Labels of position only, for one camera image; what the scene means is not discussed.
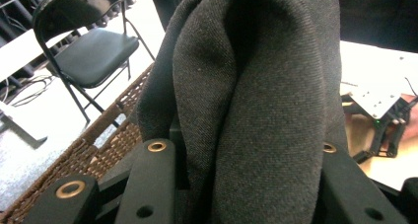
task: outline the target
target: dark gray cloth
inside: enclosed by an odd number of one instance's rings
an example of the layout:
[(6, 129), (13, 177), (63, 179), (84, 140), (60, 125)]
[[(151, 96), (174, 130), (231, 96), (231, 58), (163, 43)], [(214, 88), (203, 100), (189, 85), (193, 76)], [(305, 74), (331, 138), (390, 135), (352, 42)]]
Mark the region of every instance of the dark gray cloth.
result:
[(145, 140), (178, 112), (180, 223), (311, 223), (322, 142), (344, 146), (337, 0), (183, 0), (138, 102)]

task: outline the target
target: brass grommet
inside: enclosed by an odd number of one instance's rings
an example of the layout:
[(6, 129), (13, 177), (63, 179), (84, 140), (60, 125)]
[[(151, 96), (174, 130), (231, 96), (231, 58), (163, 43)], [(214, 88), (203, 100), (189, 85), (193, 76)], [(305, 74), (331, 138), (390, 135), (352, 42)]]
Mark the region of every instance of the brass grommet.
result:
[[(69, 186), (78, 186), (75, 190), (71, 190), (70, 192), (64, 191)], [(62, 185), (57, 191), (56, 196), (59, 198), (70, 198), (73, 197), (84, 190), (86, 187), (86, 183), (82, 181), (73, 181)]]
[(335, 153), (337, 151), (336, 147), (330, 143), (323, 143), (323, 151), (326, 153)]
[(167, 148), (166, 143), (164, 142), (153, 142), (148, 145), (148, 151), (150, 152), (161, 152)]

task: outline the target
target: wicker basket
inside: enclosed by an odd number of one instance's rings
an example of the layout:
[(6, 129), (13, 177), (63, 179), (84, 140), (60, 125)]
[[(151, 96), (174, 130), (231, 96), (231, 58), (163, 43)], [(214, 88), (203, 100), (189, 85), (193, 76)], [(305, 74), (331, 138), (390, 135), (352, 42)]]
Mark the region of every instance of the wicker basket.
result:
[(129, 116), (137, 102), (150, 66), (108, 109), (0, 216), (1, 223), (22, 223), (39, 196), (58, 179), (72, 174), (86, 174), (100, 179), (126, 153), (141, 141), (137, 125), (126, 119), (98, 149), (95, 140), (114, 120)]

